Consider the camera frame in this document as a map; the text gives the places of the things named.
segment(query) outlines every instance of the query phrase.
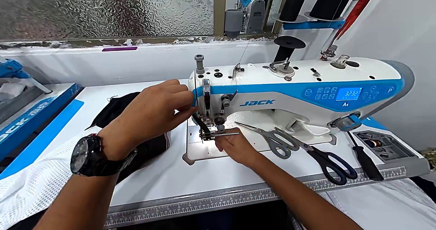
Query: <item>textured glass window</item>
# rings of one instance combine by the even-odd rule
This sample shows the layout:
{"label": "textured glass window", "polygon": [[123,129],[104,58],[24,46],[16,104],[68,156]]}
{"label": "textured glass window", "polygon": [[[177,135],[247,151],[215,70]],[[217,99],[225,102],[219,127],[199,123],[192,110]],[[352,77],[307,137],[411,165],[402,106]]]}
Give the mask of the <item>textured glass window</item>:
{"label": "textured glass window", "polygon": [[0,0],[0,40],[213,34],[214,0]]}

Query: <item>wristwatch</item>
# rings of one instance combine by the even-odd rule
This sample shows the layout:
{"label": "wristwatch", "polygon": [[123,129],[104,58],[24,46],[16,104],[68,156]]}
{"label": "wristwatch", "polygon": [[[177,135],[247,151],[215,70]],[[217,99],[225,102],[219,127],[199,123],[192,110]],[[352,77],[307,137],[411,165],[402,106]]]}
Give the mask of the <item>wristwatch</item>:
{"label": "wristwatch", "polygon": [[112,161],[106,158],[102,139],[97,134],[80,138],[71,155],[71,172],[83,176],[110,176],[117,174],[134,159],[134,149],[124,160]]}

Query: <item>jack logo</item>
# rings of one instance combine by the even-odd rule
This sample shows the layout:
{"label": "jack logo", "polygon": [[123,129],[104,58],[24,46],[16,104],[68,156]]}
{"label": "jack logo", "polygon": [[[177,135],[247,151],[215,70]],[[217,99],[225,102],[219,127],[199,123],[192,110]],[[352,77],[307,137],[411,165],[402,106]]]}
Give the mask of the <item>jack logo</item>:
{"label": "jack logo", "polygon": [[253,100],[253,101],[247,101],[247,102],[245,102],[245,104],[242,104],[239,106],[254,106],[254,105],[273,104],[273,101],[275,101],[275,100]]}

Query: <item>digital display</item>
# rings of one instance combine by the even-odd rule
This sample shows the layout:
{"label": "digital display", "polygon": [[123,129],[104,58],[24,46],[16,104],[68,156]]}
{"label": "digital display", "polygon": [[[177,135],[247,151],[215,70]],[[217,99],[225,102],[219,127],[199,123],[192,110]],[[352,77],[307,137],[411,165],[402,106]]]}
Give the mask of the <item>digital display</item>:
{"label": "digital display", "polygon": [[337,91],[336,100],[357,100],[359,99],[362,87],[357,88],[340,88]]}

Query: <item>scissors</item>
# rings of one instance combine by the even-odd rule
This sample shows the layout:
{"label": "scissors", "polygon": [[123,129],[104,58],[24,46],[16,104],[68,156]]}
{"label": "scissors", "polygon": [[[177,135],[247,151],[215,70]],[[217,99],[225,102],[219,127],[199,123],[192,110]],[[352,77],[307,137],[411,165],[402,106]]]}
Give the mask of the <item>scissors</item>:
{"label": "scissors", "polygon": [[[296,139],[299,142],[300,147],[306,150],[306,152],[318,162],[318,164],[321,166],[321,169],[323,170],[324,175],[327,177],[327,179],[330,182],[342,186],[347,183],[347,178],[357,179],[356,170],[338,155],[332,152],[323,152],[315,148],[314,146],[310,146],[303,143],[297,138],[294,139]],[[349,172],[346,172],[344,169],[342,169],[342,167],[339,166],[337,163],[335,163],[333,160],[331,160],[329,156],[339,161]],[[332,177],[330,173],[327,171],[327,168],[330,168],[334,172],[336,172],[337,176],[339,177],[339,180],[336,180],[334,177]]]}
{"label": "scissors", "polygon": [[[281,158],[281,159],[287,159],[291,156],[291,150],[292,151],[297,151],[300,147],[299,147],[299,141],[295,139],[294,137],[288,135],[286,132],[280,130],[279,128],[275,127],[275,130],[272,130],[270,132],[267,132],[265,130],[262,130],[258,127],[254,127],[251,125],[246,125],[243,123],[239,123],[236,122],[238,125],[244,126],[245,128],[248,128],[256,133],[259,133],[260,135],[262,135],[262,137],[266,140],[266,142],[268,143],[268,145],[270,146],[271,151],[277,155],[277,157]],[[293,146],[287,144],[286,142],[282,141],[279,137],[277,137],[277,135],[283,137],[284,139],[286,139],[290,144],[292,144]]]}

